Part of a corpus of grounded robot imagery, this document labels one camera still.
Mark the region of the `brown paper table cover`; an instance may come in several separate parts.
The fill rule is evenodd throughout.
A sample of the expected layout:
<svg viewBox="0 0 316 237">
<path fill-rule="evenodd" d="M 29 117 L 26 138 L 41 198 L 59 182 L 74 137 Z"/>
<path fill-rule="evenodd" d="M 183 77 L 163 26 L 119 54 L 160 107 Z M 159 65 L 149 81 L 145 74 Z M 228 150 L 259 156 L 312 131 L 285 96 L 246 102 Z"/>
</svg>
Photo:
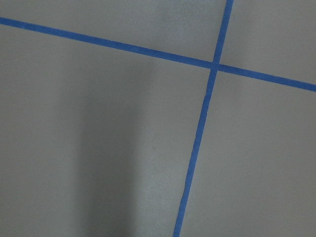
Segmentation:
<svg viewBox="0 0 316 237">
<path fill-rule="evenodd" d="M 313 237 L 313 0 L 3 0 L 3 237 Z"/>
</svg>

